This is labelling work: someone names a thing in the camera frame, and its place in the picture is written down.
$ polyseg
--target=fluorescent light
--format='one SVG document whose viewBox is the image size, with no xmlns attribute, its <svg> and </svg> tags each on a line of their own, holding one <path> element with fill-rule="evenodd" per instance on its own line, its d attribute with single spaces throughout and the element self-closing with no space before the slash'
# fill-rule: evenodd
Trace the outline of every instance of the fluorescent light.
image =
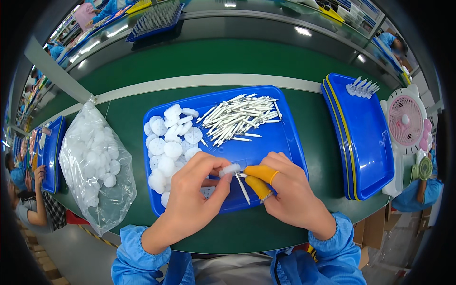
<svg viewBox="0 0 456 285">
<path fill-rule="evenodd" d="M 70 59 L 70 62 L 73 63 L 78 57 L 79 57 L 79 55 L 77 54 L 75 57 L 73 57 L 72 59 Z"/>
<path fill-rule="evenodd" d="M 125 25 L 125 26 L 121 27 L 120 29 L 118 29 L 117 31 L 108 34 L 108 37 L 115 36 L 115 35 L 117 35 L 120 31 L 125 30 L 126 28 L 128 28 L 128 25 Z"/>
<path fill-rule="evenodd" d="M 358 59 L 359 59 L 359 61 L 361 61 L 362 63 L 365 63 L 365 62 L 366 62 L 366 59 L 365 59 L 362 55 L 358 55 Z"/>
<path fill-rule="evenodd" d="M 94 46 L 96 46 L 96 45 L 99 44 L 99 43 L 100 43 L 100 41 L 96 41 L 93 45 L 89 46 L 88 48 L 83 49 L 83 50 L 80 50 L 79 53 L 80 53 L 80 54 L 84 54 L 84 53 L 90 51 Z"/>
<path fill-rule="evenodd" d="M 308 29 L 304 29 L 304 28 L 295 26 L 295 30 L 296 30 L 296 32 L 300 33 L 301 35 L 312 36 L 311 32 Z"/>
</svg>

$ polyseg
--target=plastic bag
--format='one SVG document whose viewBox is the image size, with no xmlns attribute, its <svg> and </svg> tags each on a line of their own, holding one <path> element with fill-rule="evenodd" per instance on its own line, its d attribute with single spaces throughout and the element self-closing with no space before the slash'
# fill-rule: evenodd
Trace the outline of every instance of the plastic bag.
<svg viewBox="0 0 456 285">
<path fill-rule="evenodd" d="M 59 163 L 74 200 L 98 235 L 120 224 L 136 198 L 131 154 L 95 107 L 93 96 L 68 128 Z"/>
</svg>

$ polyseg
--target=hair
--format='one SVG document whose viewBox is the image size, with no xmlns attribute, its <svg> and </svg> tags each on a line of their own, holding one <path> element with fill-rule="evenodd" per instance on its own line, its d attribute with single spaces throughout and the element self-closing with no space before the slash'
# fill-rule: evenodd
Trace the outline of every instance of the hair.
<svg viewBox="0 0 456 285">
<path fill-rule="evenodd" d="M 406 55 L 409 48 L 407 47 L 407 44 L 405 43 L 404 39 L 401 36 L 399 36 L 399 34 L 396 34 L 395 37 L 396 39 L 398 39 L 398 41 L 402 43 L 402 52 L 404 53 L 404 55 Z"/>
<path fill-rule="evenodd" d="M 10 169 L 10 160 L 13 158 L 13 155 L 11 152 L 8 152 L 5 155 L 5 164 L 6 164 L 6 169 L 8 169 L 8 172 L 11 172 L 12 169 Z"/>
</svg>

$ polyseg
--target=green table surface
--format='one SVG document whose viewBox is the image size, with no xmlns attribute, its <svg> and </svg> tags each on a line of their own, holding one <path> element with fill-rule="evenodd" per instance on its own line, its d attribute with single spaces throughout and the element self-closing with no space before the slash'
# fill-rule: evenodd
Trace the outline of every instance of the green table surface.
<svg viewBox="0 0 456 285">
<path fill-rule="evenodd" d="M 173 56 L 180 51 L 185 51 L 192 56 Z M 232 56 L 224 57 L 225 52 L 229 52 Z M 330 72 L 352 77 L 368 76 L 361 70 L 333 58 L 297 47 L 272 42 L 210 40 L 192 41 L 138 52 L 111 62 L 79 81 L 90 92 L 99 94 L 140 82 L 191 74 L 270 74 L 320 82 Z M 132 167 L 137 188 L 137 197 L 125 219 L 111 232 L 118 234 L 119 230 L 128 224 L 149 226 L 157 219 L 151 210 L 147 191 L 142 143 L 144 114 L 152 107 L 174 100 L 231 88 L 236 87 L 209 86 L 157 91 L 97 105 L 133 156 Z M 386 98 L 392 90 L 383 86 L 382 88 L 378 95 L 380 98 Z M 323 96 L 319 93 L 291 89 L 282 89 L 282 91 L 301 139 L 310 186 L 328 210 L 340 211 L 355 223 L 387 204 L 389 196 L 380 192 L 363 202 L 349 201 L 345 198 L 339 146 Z M 59 96 L 60 99 L 57 102 L 71 105 L 72 98 L 66 98 L 66 94 L 57 95 Z M 58 112 L 56 109 L 58 107 L 54 106 L 53 110 L 43 111 L 52 115 Z M 66 116 L 68 126 L 75 116 L 76 113 Z M 71 211 L 81 215 L 71 193 L 68 192 L 64 179 L 62 179 L 60 192 L 54 197 Z M 264 206 L 258 206 L 217 215 L 204 229 L 172 245 L 171 248 L 195 253 L 235 254 L 279 249 L 305 242 L 307 242 L 306 230 L 282 223 L 270 216 Z"/>
</svg>

